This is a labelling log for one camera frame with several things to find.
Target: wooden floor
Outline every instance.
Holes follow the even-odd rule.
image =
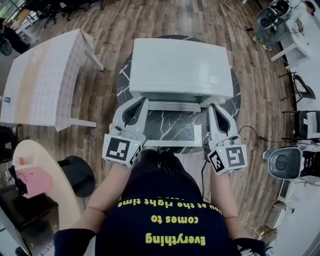
[[[259,12],[255,1],[242,5],[240,0],[226,0],[233,9],[254,19]],[[242,28],[253,24],[245,17],[225,7],[230,17]],[[154,38],[168,34],[196,37],[206,43],[225,47],[241,88],[241,109],[238,128],[252,126],[260,136],[280,141],[290,133],[289,115],[292,100],[281,98],[291,94],[289,79],[281,60],[271,62],[274,53],[254,43],[250,35],[236,27],[218,0],[119,0],[107,2],[104,10],[98,5],[89,11],[79,10],[67,22],[61,16],[57,24],[43,29],[44,21],[30,31],[42,41],[70,30],[81,28],[94,38],[95,54],[105,67],[93,69],[90,61],[80,68],[72,103],[72,117],[97,122],[97,128],[73,126],[56,132],[55,128],[23,125],[20,137],[40,142],[57,160],[70,155],[84,158],[92,167],[97,183],[108,174],[110,166],[101,158],[103,137],[115,112],[117,76],[121,65],[133,49],[134,39]],[[247,145],[248,168],[231,176],[232,187],[239,206],[239,217],[251,227],[260,228],[266,222],[279,189],[280,180],[268,174],[262,153],[267,148],[279,148],[283,143],[258,139],[253,130],[241,131]],[[201,183],[199,169],[202,154],[182,155],[188,171]],[[210,168],[206,168],[205,184]]]

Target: sneaker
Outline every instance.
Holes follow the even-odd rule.
[[[268,47],[265,43],[262,45],[262,48],[269,51],[269,52],[272,51],[272,49],[270,47]]]
[[[257,43],[262,43],[262,40],[260,40],[256,35],[254,37],[252,37],[252,40]]]

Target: person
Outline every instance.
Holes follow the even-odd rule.
[[[278,0],[273,1],[270,5],[277,4]],[[286,14],[278,18],[276,24],[268,29],[259,29],[252,40],[262,43],[263,49],[272,51],[272,46],[279,42],[286,33],[294,31],[294,26],[298,26],[299,31],[303,31],[302,23],[306,25],[309,22],[310,15],[314,15],[316,8],[310,1],[290,0],[289,10]]]
[[[30,44],[22,41],[20,36],[10,28],[12,24],[12,21],[5,21],[4,18],[0,18],[0,30],[3,31],[4,38],[9,41],[13,49],[23,54],[30,48]]]
[[[83,255],[95,241],[96,256],[265,256],[239,222],[229,175],[211,172],[210,190],[212,204],[173,153],[143,150],[132,170],[113,165],[81,218],[54,235],[55,255]]]

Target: sleeve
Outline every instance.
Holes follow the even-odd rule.
[[[238,245],[240,253],[250,249],[259,256],[266,256],[266,244],[263,241],[251,238],[238,238],[234,242]]]
[[[64,229],[54,234],[55,256],[82,256],[88,247],[90,240],[96,235],[89,229]]]

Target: label sticker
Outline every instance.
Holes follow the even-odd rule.
[[[136,152],[134,153],[132,159],[130,160],[130,165],[133,165],[133,164],[134,164],[134,162],[136,161],[137,157],[139,156],[141,150],[142,150],[142,146],[140,145],[140,146],[138,147],[138,149],[136,150]]]
[[[105,156],[108,158],[125,161],[127,159],[129,145],[130,141],[128,140],[112,137],[110,139],[109,147]]]
[[[229,167],[239,167],[245,164],[244,153],[240,146],[226,147],[225,152]]]
[[[219,76],[211,76],[211,83],[222,84],[222,79]]]
[[[220,172],[225,168],[217,151],[210,153],[208,158],[216,172]]]

